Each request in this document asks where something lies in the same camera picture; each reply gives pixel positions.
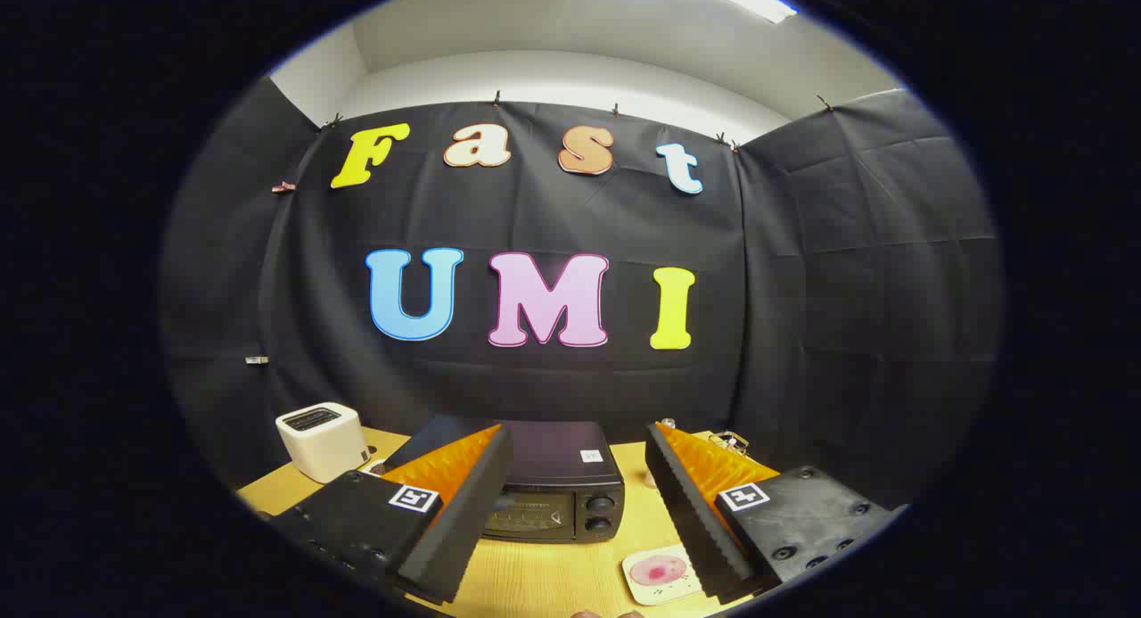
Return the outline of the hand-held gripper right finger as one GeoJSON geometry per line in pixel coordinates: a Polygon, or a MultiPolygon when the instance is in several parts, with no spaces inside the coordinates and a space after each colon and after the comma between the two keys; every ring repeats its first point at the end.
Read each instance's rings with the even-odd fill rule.
{"type": "Polygon", "coordinates": [[[702,593],[725,605],[796,585],[901,514],[819,466],[778,473],[661,422],[645,431],[645,464],[702,593]]]}

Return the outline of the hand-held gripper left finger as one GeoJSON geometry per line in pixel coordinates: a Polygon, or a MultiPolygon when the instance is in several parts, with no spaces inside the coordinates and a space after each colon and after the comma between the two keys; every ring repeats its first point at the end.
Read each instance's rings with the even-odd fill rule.
{"type": "Polygon", "coordinates": [[[385,595],[456,597],[513,456],[505,424],[424,424],[385,460],[268,517],[301,552],[385,595]]]}

